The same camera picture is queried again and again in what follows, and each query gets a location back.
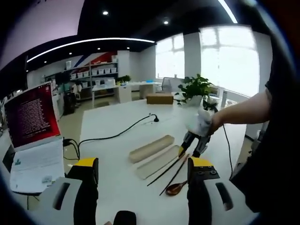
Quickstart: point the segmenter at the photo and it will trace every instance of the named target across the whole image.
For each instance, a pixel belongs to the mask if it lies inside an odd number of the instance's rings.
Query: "sticker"
[[[15,162],[15,165],[20,165],[21,161],[19,159],[17,159],[17,161]]]
[[[51,185],[52,183],[52,176],[45,176],[43,179],[42,179],[42,184],[50,184]]]

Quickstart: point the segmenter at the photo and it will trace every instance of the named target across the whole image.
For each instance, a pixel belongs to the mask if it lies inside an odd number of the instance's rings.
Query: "brown box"
[[[147,104],[173,105],[171,93],[151,93],[147,95]]]

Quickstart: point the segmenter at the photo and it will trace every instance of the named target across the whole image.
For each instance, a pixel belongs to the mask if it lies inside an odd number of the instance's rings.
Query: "black ceiling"
[[[226,0],[226,2],[239,24],[250,25],[254,31],[268,34],[268,29],[255,10],[240,4],[239,0]],[[109,15],[103,15],[104,10],[107,10]],[[170,23],[164,25],[164,19],[170,20]],[[85,0],[77,36],[57,39],[25,52],[1,70],[0,76],[10,74],[12,84],[6,85],[5,92],[7,92],[7,89],[19,88],[14,86],[16,79],[22,82],[24,76],[26,79],[24,73],[26,56],[31,58],[59,45],[83,39],[111,37],[159,41],[177,33],[192,33],[199,27],[218,24],[232,24],[232,21],[217,0],[152,0],[150,2]],[[151,43],[135,41],[95,41],[70,45],[34,59],[28,63],[26,69],[31,71],[40,68],[45,65],[44,61],[48,64],[69,58],[69,52],[72,52],[72,56],[91,54],[99,52],[98,47],[101,48],[101,52],[126,50],[127,47],[130,47],[131,51],[140,52],[151,45]]]

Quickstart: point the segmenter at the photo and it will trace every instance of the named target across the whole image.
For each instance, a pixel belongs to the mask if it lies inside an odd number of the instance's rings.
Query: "white cloth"
[[[205,137],[211,126],[211,115],[208,111],[203,108],[199,108],[198,115],[191,118],[186,128],[193,134]]]

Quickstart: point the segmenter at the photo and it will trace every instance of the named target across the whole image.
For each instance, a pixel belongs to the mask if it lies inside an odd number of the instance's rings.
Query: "desk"
[[[130,163],[128,159],[130,151],[164,135],[172,135],[175,138],[174,144],[181,145],[187,132],[184,125],[185,119],[189,115],[196,113],[196,109],[183,109],[175,104],[147,105],[146,100],[139,100],[84,112],[80,141],[118,134],[149,113],[154,113],[159,118],[158,123],[153,122],[154,117],[145,119],[119,137],[103,141],[86,142],[81,145],[82,158],[99,158],[97,224],[104,224],[109,220],[113,221],[119,210],[135,212],[137,224],[188,224],[187,185],[177,196],[159,196],[180,165],[177,164],[155,183],[147,187],[147,184],[161,172],[155,173],[146,180],[141,180],[135,174],[135,170],[138,166],[162,152],[136,164]],[[235,167],[243,144],[246,125],[226,124],[225,128],[231,147],[232,165]],[[196,141],[187,152],[192,153],[195,146]],[[219,129],[211,137],[208,149],[202,157],[214,164],[221,179],[223,179],[222,182],[226,183],[231,169],[228,145],[223,129]],[[185,181],[187,179],[187,170],[187,164],[185,163],[173,183]],[[216,224],[243,224],[241,221],[251,214],[245,206],[244,196],[233,185],[227,189],[231,188],[233,188],[234,193],[237,193],[232,198],[241,199],[243,204],[234,204],[234,208],[226,212],[226,218],[219,217],[218,219],[222,221]],[[220,207],[223,207],[220,196],[218,200],[221,202]]]
[[[92,107],[95,107],[95,91],[98,90],[107,90],[107,89],[113,89],[116,100],[118,103],[125,103],[125,102],[131,102],[131,87],[132,86],[139,86],[140,87],[140,98],[144,99],[146,98],[147,94],[154,93],[155,92],[155,86],[159,85],[158,82],[129,82],[126,85],[103,85],[103,86],[94,86],[92,88]]]

